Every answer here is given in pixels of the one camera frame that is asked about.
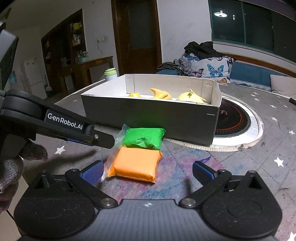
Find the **grey knit gloved hand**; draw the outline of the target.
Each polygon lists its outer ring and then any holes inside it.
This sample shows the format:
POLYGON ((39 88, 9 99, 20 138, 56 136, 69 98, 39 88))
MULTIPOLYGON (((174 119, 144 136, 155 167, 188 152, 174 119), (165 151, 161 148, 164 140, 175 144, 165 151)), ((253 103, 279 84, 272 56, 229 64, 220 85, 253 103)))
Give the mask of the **grey knit gloved hand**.
POLYGON ((28 140, 18 155, 1 161, 1 213, 7 211, 19 186, 23 172, 23 159, 48 160, 47 150, 28 140))

